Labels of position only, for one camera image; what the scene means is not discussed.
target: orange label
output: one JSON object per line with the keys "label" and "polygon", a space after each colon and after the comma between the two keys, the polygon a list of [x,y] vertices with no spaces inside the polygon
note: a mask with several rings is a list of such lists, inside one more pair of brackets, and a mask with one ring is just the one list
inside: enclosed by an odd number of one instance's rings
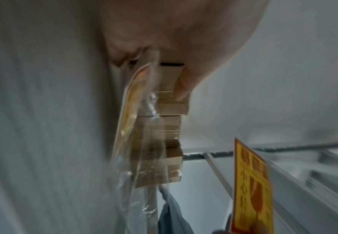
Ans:
{"label": "orange label", "polygon": [[252,234],[257,220],[274,234],[273,195],[265,161],[238,139],[234,142],[235,185],[231,232]]}

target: stack of wooden blocks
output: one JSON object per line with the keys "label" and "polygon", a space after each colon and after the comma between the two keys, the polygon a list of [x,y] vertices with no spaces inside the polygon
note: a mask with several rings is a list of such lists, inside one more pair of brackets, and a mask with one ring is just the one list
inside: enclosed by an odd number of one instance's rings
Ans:
{"label": "stack of wooden blocks", "polygon": [[[156,108],[164,122],[165,128],[157,130],[157,136],[165,140],[166,158],[160,159],[161,165],[167,165],[167,178],[153,181],[147,176],[138,176],[136,187],[143,187],[155,183],[179,182],[182,177],[183,152],[180,148],[179,134],[181,116],[187,115],[189,107],[189,97],[182,101],[176,101],[173,96],[174,84],[184,67],[183,61],[179,59],[174,51],[161,51],[161,82],[156,92],[158,96]],[[143,123],[145,118],[152,118],[143,111],[138,112],[138,118],[133,130],[133,152],[139,152],[143,137]]]}

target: white ceiling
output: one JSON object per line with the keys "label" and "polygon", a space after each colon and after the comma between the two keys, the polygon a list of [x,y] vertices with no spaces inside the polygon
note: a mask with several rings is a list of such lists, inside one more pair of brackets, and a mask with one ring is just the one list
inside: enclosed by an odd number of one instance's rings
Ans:
{"label": "white ceiling", "polygon": [[338,1],[272,0],[244,48],[193,92],[182,148],[229,146],[235,136],[338,138]]}

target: clear plastic packaging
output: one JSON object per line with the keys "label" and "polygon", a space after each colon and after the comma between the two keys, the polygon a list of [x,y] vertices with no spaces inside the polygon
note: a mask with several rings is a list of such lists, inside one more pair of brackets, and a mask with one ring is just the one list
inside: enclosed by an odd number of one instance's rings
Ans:
{"label": "clear plastic packaging", "polygon": [[[159,52],[148,49],[129,71],[126,64],[121,74],[128,83],[124,89],[118,129],[111,160],[110,185],[126,224],[126,233],[157,233],[157,185],[167,186],[168,165],[164,123],[156,112],[155,87],[160,80]],[[151,117],[139,121],[135,134],[137,113],[140,108]],[[141,145],[132,149],[134,138]]]}

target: cardboard label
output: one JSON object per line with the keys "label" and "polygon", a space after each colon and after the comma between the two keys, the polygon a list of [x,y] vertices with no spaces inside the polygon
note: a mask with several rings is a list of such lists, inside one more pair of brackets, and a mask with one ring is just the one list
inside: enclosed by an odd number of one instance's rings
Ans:
{"label": "cardboard label", "polygon": [[250,148],[235,139],[235,185],[230,231],[252,234],[257,220],[263,221],[274,234],[272,187],[265,161]]}

